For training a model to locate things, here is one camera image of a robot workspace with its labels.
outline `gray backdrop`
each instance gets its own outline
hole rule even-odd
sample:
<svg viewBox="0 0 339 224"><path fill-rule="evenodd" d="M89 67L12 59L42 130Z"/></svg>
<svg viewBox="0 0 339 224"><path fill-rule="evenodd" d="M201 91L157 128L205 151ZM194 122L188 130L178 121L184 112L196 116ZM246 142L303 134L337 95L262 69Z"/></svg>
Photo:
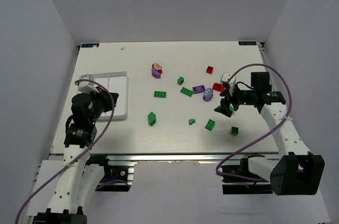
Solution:
<svg viewBox="0 0 339 224"><path fill-rule="evenodd" d="M265 41L287 0L53 0L77 44Z"/></svg>
<svg viewBox="0 0 339 224"><path fill-rule="evenodd" d="M338 16L339 0L289 0L266 43L267 63L283 73L292 90L300 136L325 159L320 188L333 223L339 223Z"/></svg>
<svg viewBox="0 0 339 224"><path fill-rule="evenodd" d="M0 4L0 223L14 223L48 156L77 50L51 0Z"/></svg>

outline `black label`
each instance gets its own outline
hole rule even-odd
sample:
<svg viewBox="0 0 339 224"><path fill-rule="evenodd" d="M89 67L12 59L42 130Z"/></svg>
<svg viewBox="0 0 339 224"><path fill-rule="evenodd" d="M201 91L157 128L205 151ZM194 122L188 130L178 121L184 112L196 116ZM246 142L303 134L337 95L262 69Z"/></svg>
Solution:
<svg viewBox="0 0 339 224"><path fill-rule="evenodd" d="M85 43L81 45L82 48L98 48L99 43Z"/></svg>
<svg viewBox="0 0 339 224"><path fill-rule="evenodd" d="M239 46L256 46L255 41L238 41Z"/></svg>

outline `green cube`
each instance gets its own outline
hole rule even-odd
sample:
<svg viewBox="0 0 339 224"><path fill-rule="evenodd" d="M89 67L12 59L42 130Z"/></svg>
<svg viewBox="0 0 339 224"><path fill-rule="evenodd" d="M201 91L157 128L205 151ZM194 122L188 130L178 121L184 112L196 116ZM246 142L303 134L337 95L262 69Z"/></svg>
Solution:
<svg viewBox="0 0 339 224"><path fill-rule="evenodd" d="M239 128L238 127L231 127L231 134L236 136L239 134Z"/></svg>
<svg viewBox="0 0 339 224"><path fill-rule="evenodd" d="M216 125L216 122L214 122L213 120L208 120L205 129L208 129L209 131L212 131L214 125Z"/></svg>
<svg viewBox="0 0 339 224"><path fill-rule="evenodd" d="M180 92L187 95L188 97L192 97L192 95L193 95L193 91L191 91L191 90L189 90L185 87L183 87Z"/></svg>
<svg viewBox="0 0 339 224"><path fill-rule="evenodd" d="M166 92L154 91L154 97L156 97L156 98L166 98Z"/></svg>
<svg viewBox="0 0 339 224"><path fill-rule="evenodd" d="M156 120L157 120L156 115L153 112L150 112L148 114L147 119L148 119L148 124L149 125L153 125L156 122Z"/></svg>
<svg viewBox="0 0 339 224"><path fill-rule="evenodd" d="M195 119L189 119L189 125L195 123Z"/></svg>
<svg viewBox="0 0 339 224"><path fill-rule="evenodd" d="M178 85L181 85L183 82L184 82L184 78L183 78L183 77L180 77L180 78L178 79Z"/></svg>

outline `purple lego brick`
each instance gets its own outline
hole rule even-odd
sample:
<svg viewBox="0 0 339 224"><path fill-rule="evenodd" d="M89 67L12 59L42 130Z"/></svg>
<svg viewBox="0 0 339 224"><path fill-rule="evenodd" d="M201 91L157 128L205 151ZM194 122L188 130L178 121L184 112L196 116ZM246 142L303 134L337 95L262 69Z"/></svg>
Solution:
<svg viewBox="0 0 339 224"><path fill-rule="evenodd" d="M211 88L207 88L206 91L203 93L203 100L210 101L213 97L213 90Z"/></svg>
<svg viewBox="0 0 339 224"><path fill-rule="evenodd" d="M193 92L196 93L203 93L205 91L205 87L204 85L199 85L199 86L195 86L193 87Z"/></svg>
<svg viewBox="0 0 339 224"><path fill-rule="evenodd" d="M153 69L153 68L152 68L152 75L155 78L160 78L160 73L156 69Z"/></svg>

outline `white tray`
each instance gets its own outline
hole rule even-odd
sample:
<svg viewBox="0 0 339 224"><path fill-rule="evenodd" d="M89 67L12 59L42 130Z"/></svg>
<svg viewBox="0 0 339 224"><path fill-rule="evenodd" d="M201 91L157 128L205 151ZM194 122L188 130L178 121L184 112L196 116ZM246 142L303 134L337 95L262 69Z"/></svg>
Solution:
<svg viewBox="0 0 339 224"><path fill-rule="evenodd" d="M94 81L105 86L111 93L119 93L117 106L114 109L113 120L122 120L127 117L128 106L128 76L126 71L92 74ZM111 111L102 113L99 121L106 121Z"/></svg>

